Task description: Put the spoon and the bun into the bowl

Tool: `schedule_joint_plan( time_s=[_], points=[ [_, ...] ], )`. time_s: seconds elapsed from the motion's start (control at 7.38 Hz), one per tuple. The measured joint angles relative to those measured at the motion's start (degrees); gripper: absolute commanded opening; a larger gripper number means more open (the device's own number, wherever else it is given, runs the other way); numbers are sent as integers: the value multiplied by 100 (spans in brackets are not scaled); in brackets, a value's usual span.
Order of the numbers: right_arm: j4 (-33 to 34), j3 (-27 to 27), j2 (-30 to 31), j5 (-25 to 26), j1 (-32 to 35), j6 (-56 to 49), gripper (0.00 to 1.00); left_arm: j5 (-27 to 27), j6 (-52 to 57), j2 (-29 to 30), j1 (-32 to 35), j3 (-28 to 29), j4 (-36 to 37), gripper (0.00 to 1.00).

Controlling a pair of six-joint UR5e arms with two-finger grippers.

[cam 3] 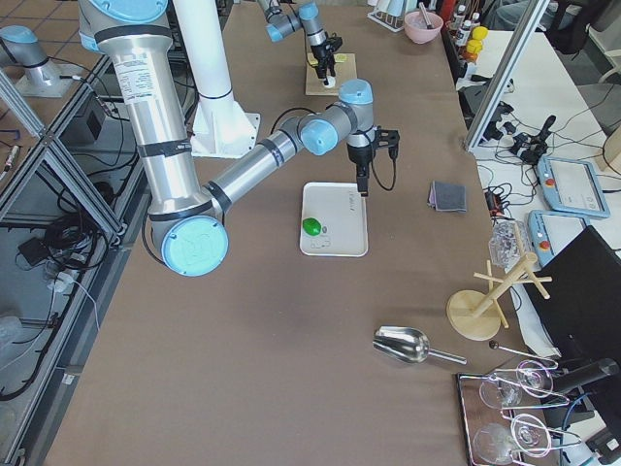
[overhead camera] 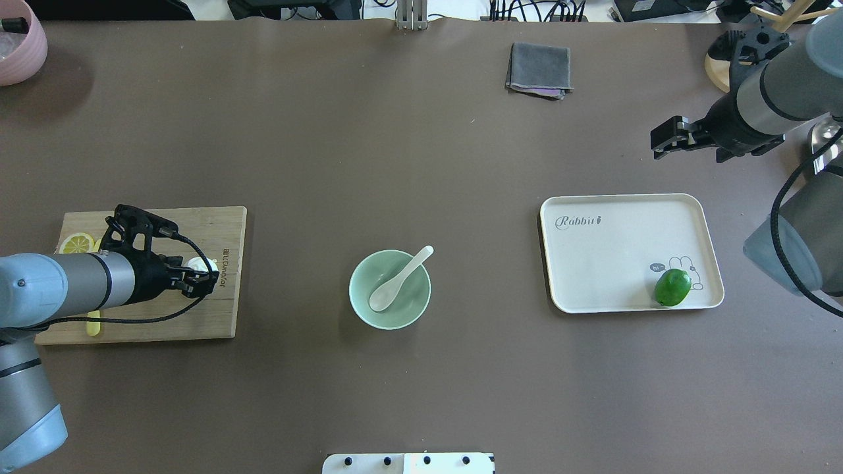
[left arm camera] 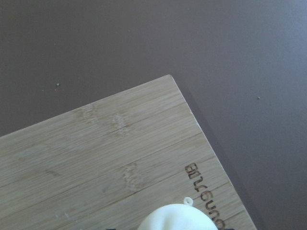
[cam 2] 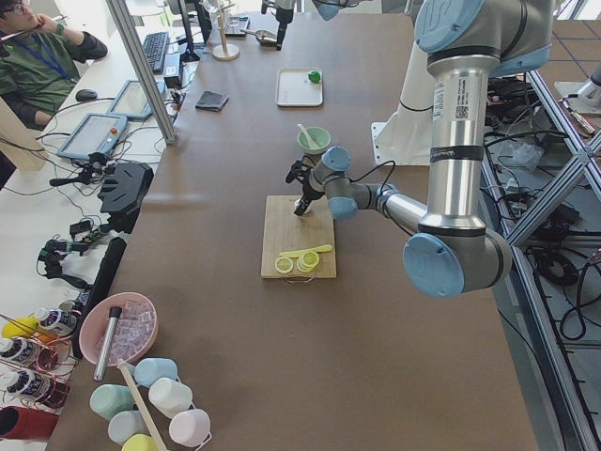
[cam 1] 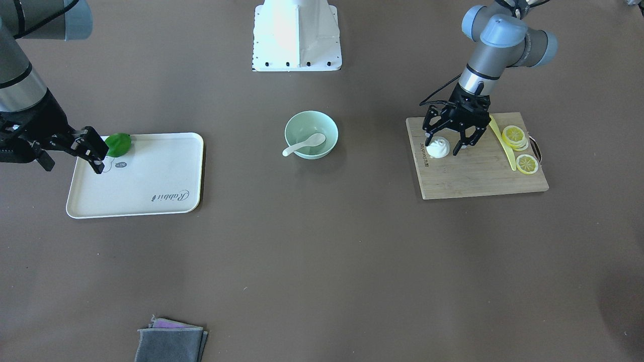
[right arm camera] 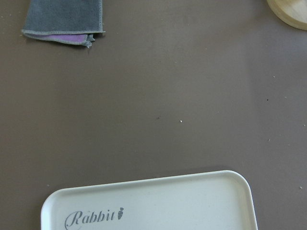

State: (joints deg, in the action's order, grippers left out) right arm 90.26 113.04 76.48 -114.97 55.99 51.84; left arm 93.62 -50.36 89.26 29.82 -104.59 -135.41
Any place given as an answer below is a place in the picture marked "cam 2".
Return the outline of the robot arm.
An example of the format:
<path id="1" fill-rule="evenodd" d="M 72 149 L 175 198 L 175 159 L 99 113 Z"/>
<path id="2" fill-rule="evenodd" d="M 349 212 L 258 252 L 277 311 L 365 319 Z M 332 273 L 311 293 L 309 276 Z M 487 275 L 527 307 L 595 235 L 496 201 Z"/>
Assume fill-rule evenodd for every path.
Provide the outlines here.
<path id="1" fill-rule="evenodd" d="M 324 20 L 329 21 L 335 17 L 338 12 L 346 8 L 355 8 L 362 0 L 349 1 L 349 0 L 335 0 L 335 1 L 324 1 L 324 0 L 313 0 L 312 4 L 316 8 L 318 15 Z M 277 34 L 276 34 L 276 49 L 280 51 L 282 49 L 287 27 L 292 23 L 294 19 L 295 11 L 297 10 L 298 1 L 295 0 L 263 0 L 261 2 L 260 13 L 266 15 L 269 10 L 274 13 L 274 17 L 278 23 Z"/>
<path id="2" fill-rule="evenodd" d="M 428 296 L 450 298 L 497 284 L 510 271 L 512 254 L 478 215 L 487 84 L 547 62 L 554 8 L 551 1 L 424 2 L 414 41 L 434 81 L 426 202 L 385 182 L 351 180 L 349 153 L 335 146 L 315 166 L 291 166 L 287 180 L 302 187 L 296 214 L 326 198 L 336 219 L 359 210 L 391 219 L 408 234 L 405 271 Z"/>

